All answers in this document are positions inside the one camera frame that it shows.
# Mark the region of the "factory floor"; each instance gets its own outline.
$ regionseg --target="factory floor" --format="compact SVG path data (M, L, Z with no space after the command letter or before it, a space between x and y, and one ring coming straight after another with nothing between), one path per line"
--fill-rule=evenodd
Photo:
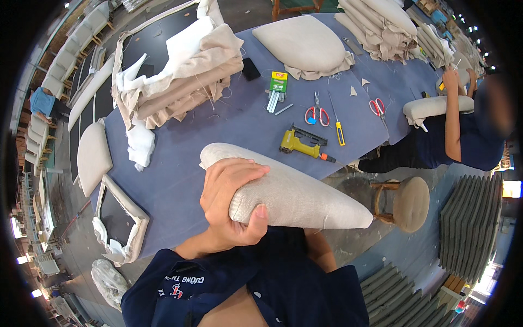
M118 35L123 30L138 26L155 15L175 7L185 0L152 0L135 12L128 14L124 10L115 13L116 31L105 35L107 53L116 48ZM218 1L226 23L238 32L272 21L271 1L259 0L223 0ZM50 199L56 220L60 223L59 233L87 203L78 186L72 184L69 169L69 133L59 124L58 139L55 143L55 167L63 168L64 173L54 174L50 183ZM429 216L425 225L416 233L406 234L393 224L374 221L367 229L361 230L324 230L339 266L354 264L360 278L369 276L377 269L392 261L410 279L416 281L424 292L432 292L442 283L445 272L438 267L438 212L452 189L454 182L464 174L480 175L483 172L463 165L440 166L435 170L417 170L398 168L387 174L346 173L339 171L323 182L352 196L369 210L373 210L375 192L370 188L371 181L399 181L411 176L420 176L431 191ZM380 207L392 211L393 191L385 191ZM67 244L60 261L75 278L63 285L63 290L75 293L91 318L107 323L111 327L124 326L121 313L108 306L91 278L92 262L103 258L103 247L96 241L92 225L93 210L88 205L67 230ZM152 256L142 258L131 264L125 264L118 270L132 285Z

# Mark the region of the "blue shirt worker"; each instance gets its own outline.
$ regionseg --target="blue shirt worker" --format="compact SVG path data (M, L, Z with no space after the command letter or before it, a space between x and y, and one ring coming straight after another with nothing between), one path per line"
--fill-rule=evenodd
M369 325L355 268L336 269L318 230L268 227L264 204L248 225L229 217L234 193L269 170L241 158L207 169L208 229L156 253L122 297L127 327Z
M470 114L458 110L458 95L466 95L458 72L448 67L443 82L447 112L424 121L428 132L412 129L398 143L382 147L377 159L358 159L349 166L366 173L386 173L398 167L437 168L452 163L483 171L494 169L516 121L516 100L505 77L493 74L479 86L471 85L477 90L469 95L474 97L474 112Z
M31 91L29 101L31 102L31 112L43 121L51 123L51 119L48 119L48 117L51 117L69 122L71 110L55 98L49 89L40 86L35 91Z

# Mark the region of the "red-handled scissors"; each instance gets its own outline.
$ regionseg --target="red-handled scissors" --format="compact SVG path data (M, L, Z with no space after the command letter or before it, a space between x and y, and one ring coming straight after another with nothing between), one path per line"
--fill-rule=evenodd
M320 107L320 93L314 91L314 106L310 107L305 112L305 122L307 124L313 125L313 123L309 122L309 118L316 120L316 110L318 110L318 112L320 113L320 124L323 127L327 127L331 120L330 120L327 112L323 108Z
M381 121L383 122L383 125L385 126L385 129L388 133L389 128L385 122L385 106L383 105L383 101L380 98L376 98L376 101L371 100L369 101L369 107L373 114L381 118Z

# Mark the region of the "plastic bag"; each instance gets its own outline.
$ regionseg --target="plastic bag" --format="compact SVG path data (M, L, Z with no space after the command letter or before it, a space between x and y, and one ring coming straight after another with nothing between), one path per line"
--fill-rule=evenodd
M107 303L113 308L122 311L120 308L122 296L129 289L125 278L109 261L104 259L93 261L91 276L96 288L98 288L98 291Z

